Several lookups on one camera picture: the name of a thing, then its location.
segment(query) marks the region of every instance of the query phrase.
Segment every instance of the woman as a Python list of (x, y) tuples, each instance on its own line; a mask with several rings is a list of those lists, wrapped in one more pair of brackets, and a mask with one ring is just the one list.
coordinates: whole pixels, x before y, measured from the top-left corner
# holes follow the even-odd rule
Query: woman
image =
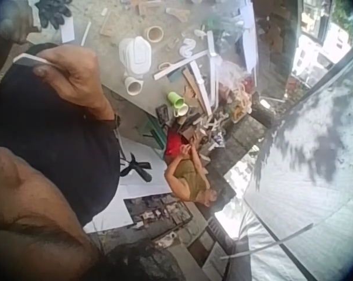
[(196, 144), (196, 136), (188, 143), (174, 130), (168, 130), (164, 153), (167, 169), (164, 177), (176, 197), (209, 207), (211, 202), (217, 200), (217, 192), (210, 189)]

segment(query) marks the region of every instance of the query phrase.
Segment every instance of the white strip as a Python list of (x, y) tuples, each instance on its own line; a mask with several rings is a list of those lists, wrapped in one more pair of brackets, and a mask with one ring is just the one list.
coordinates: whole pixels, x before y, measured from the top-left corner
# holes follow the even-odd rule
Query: white strip
[(207, 95), (205, 84), (204, 84), (204, 79), (202, 78), (200, 69), (195, 61), (192, 61), (190, 63), (190, 66), (192, 68), (194, 78), (196, 78), (196, 82), (197, 82), (198, 87), (200, 89), (201, 96), (204, 101), (204, 105), (206, 107), (206, 113), (208, 116), (210, 116), (211, 114), (213, 114), (213, 112), (211, 111), (209, 97)]
[(242, 252), (242, 253), (235, 253), (233, 255), (230, 255), (230, 256), (222, 256), (221, 259), (229, 259), (229, 258), (238, 258), (240, 256), (246, 256), (246, 255), (251, 255), (253, 253), (257, 253), (259, 251), (262, 251), (262, 250), (265, 250), (265, 249), (268, 249), (268, 248), (271, 248), (273, 246), (276, 246), (276, 245), (280, 245), (280, 244), (283, 244), (284, 242), (288, 241), (288, 240), (291, 240), (292, 238), (294, 237), (297, 237), (299, 236), (300, 234), (312, 229), (312, 227), (314, 226), (314, 224), (309, 224), (307, 225), (306, 227), (300, 229), (299, 231), (295, 232), (294, 234), (291, 234), (289, 235), (288, 237), (282, 239), (282, 240), (279, 240), (277, 242), (274, 242), (274, 243), (271, 243), (267, 246), (264, 246), (264, 247), (261, 247), (261, 248), (258, 248), (258, 249), (254, 249), (254, 250), (251, 250), (251, 251), (246, 251), (246, 252)]
[(101, 16), (105, 16), (105, 15), (107, 14), (107, 11), (108, 11), (108, 9), (107, 9), (107, 8), (104, 8), (104, 9), (102, 10)]
[(92, 25), (92, 22), (88, 22), (88, 25), (87, 25), (87, 28), (85, 30), (85, 33), (84, 33), (84, 36), (83, 36), (83, 39), (81, 41), (81, 44), (80, 46), (83, 46), (85, 45), (85, 40), (87, 39), (87, 36), (88, 36), (88, 32), (89, 32), (89, 29), (90, 29), (90, 26)]
[(200, 57), (206, 56), (208, 53), (207, 50), (201, 51), (197, 54), (194, 54), (193, 56), (185, 59), (185, 60), (180, 60), (177, 63), (171, 64), (170, 67), (156, 73), (153, 75), (154, 80), (161, 79), (163, 76), (166, 76), (167, 74), (171, 73), (172, 71), (181, 68), (182, 66), (185, 66), (186, 64), (189, 64), (191, 61), (197, 60)]
[(61, 42), (67, 43), (75, 40), (75, 28), (73, 25), (73, 17), (64, 16), (64, 24), (60, 26)]

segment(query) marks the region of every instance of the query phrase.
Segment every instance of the gray tabletop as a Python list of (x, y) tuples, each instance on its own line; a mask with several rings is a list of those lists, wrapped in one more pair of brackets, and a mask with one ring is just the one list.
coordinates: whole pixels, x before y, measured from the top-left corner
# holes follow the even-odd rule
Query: gray tabletop
[[(169, 91), (176, 91), (182, 94), (186, 85), (183, 79), (171, 83), (166, 77), (155, 81), (153, 74), (158, 72), (160, 63), (175, 63), (183, 58), (179, 55), (179, 48), (184, 37), (195, 39), (197, 42), (193, 53), (207, 49), (207, 40), (200, 39), (194, 35), (194, 29), (200, 29), (203, 19), (220, 8), (220, 5), (213, 5), (211, 1), (203, 0), (200, 4), (193, 4), (190, 0), (162, 0), (157, 8), (148, 8), (146, 16), (140, 16), (137, 8), (126, 9), (120, 0), (75, 0), (70, 8), (73, 12), (74, 30), (76, 39), (72, 44), (80, 44), (84, 31), (91, 21), (90, 31), (85, 41), (85, 47), (95, 50), (100, 63), (100, 75), (102, 84), (116, 92), (128, 101), (142, 108), (155, 116), (155, 109), (167, 103), (166, 94)], [(105, 16), (102, 11), (107, 8), (108, 12), (117, 17), (116, 31), (111, 37), (103, 36), (100, 30), (104, 24)], [(165, 12), (166, 8), (187, 9), (190, 11), (187, 22), (180, 22), (175, 16)], [(164, 30), (164, 38), (159, 43), (152, 43), (152, 66), (144, 76), (143, 90), (136, 96), (127, 94), (124, 86), (125, 68), (119, 60), (118, 45), (124, 38), (142, 36), (145, 28), (158, 25)], [(173, 49), (167, 45), (179, 39), (177, 46)], [(28, 40), (33, 44), (53, 42), (61, 44), (60, 31), (55, 31), (50, 26), (43, 29), (42, 33), (32, 33)], [(208, 58), (205, 56), (197, 60), (199, 65), (206, 66), (208, 74)]]

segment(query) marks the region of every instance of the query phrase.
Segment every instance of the olive shirt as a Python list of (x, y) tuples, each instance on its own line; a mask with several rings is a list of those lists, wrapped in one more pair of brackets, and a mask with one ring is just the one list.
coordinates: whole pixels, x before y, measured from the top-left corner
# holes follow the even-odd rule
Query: olive shirt
[(193, 162), (189, 159), (180, 161), (174, 172), (177, 179), (185, 179), (190, 190), (190, 201), (196, 201), (197, 194), (200, 191), (206, 190), (206, 182), (201, 175), (196, 171)]

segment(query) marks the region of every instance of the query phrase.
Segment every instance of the hand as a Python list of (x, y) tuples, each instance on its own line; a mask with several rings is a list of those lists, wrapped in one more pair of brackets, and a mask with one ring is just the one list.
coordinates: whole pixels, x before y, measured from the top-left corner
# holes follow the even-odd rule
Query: hand
[(0, 4), (0, 37), (17, 44), (24, 44), (31, 32), (40, 32), (40, 30), (33, 27), (33, 13), (28, 1), (2, 1)]
[(190, 142), (191, 148), (196, 149), (196, 146), (198, 144), (198, 137), (196, 133), (193, 133), (193, 136), (191, 137), (189, 142)]
[(190, 151), (190, 145), (181, 145), (180, 147), (180, 156), (185, 157), (189, 155), (189, 151)]
[(44, 50), (37, 56), (56, 66), (56, 68), (47, 65), (38, 66), (34, 72), (50, 84), (62, 99), (93, 111), (111, 108), (103, 94), (98, 60), (93, 51), (78, 46), (62, 45)]

